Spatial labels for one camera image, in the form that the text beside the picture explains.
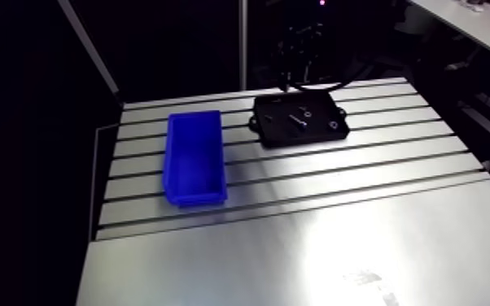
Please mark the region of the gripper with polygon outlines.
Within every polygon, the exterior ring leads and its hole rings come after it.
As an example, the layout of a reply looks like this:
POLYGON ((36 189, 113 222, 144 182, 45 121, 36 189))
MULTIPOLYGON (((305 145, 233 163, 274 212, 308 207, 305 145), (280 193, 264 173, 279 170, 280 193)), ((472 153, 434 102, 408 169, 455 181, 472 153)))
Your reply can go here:
POLYGON ((313 80, 313 64, 324 42, 325 26, 320 22, 289 27, 272 53, 277 87, 282 92, 304 90, 313 80))

